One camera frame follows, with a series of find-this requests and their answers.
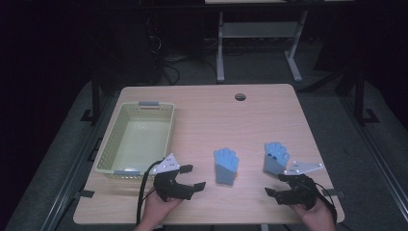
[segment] table hole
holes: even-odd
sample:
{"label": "table hole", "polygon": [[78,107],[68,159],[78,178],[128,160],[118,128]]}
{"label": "table hole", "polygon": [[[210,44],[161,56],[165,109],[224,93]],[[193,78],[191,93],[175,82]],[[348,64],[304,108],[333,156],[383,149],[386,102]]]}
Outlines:
{"label": "table hole", "polygon": [[237,99],[238,101],[244,101],[246,99],[246,96],[242,93],[238,93],[235,95],[235,99]]}

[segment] human arm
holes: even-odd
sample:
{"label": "human arm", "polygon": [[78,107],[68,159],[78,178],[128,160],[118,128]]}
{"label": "human arm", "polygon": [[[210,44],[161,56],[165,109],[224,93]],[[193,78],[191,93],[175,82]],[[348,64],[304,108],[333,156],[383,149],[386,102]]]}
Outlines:
{"label": "human arm", "polygon": [[291,209],[302,219],[303,223],[311,231],[334,231],[336,230],[332,214],[319,198],[316,200],[315,206],[306,210],[304,205],[290,205]]}
{"label": "human arm", "polygon": [[164,202],[157,195],[156,191],[152,191],[154,191],[154,189],[150,190],[149,195],[146,198],[143,217],[134,231],[153,230],[175,207],[183,202],[181,199],[174,198],[168,198],[167,202]]}

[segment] white metal frame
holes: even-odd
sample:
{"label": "white metal frame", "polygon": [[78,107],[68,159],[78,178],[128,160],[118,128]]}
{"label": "white metal frame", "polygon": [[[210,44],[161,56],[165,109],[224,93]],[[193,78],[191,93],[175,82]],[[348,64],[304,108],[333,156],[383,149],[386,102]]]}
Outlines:
{"label": "white metal frame", "polygon": [[223,38],[293,38],[290,50],[285,51],[292,76],[296,82],[302,77],[294,61],[294,53],[302,35],[303,26],[308,11],[303,11],[298,21],[286,22],[223,22],[223,12],[219,13],[218,51],[217,51],[217,81],[225,81],[224,60],[222,58]]}

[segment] plastic basket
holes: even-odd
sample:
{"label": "plastic basket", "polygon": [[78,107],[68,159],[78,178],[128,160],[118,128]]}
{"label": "plastic basket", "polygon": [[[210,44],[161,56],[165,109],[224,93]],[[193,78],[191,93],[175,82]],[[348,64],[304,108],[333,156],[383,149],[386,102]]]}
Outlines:
{"label": "plastic basket", "polygon": [[169,153],[174,108],[162,102],[123,103],[112,130],[105,135],[96,171],[111,178],[143,176],[151,164]]}

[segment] wooden table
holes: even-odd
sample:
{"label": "wooden table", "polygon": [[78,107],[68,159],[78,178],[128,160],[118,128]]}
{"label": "wooden table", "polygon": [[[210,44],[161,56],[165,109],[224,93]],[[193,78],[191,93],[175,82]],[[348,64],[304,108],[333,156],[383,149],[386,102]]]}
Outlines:
{"label": "wooden table", "polygon": [[[246,96],[244,101],[235,98]],[[203,192],[184,201],[164,224],[262,224],[300,222],[293,211],[268,197],[264,187],[288,190],[289,186],[263,172],[264,143],[280,141],[292,155],[290,161],[323,163],[315,140],[290,85],[216,85],[126,88],[122,91],[107,128],[112,129],[121,103],[161,101],[175,104],[171,152],[180,165],[194,165],[191,173],[178,175],[180,184],[207,182]],[[106,143],[104,137],[101,148]],[[213,151],[229,147],[240,158],[232,187],[216,184]],[[326,189],[332,183],[326,169],[308,174]],[[148,181],[146,189],[151,188]],[[135,223],[140,181],[114,180],[95,172],[74,215],[80,224]],[[344,212],[333,196],[338,221]]]}

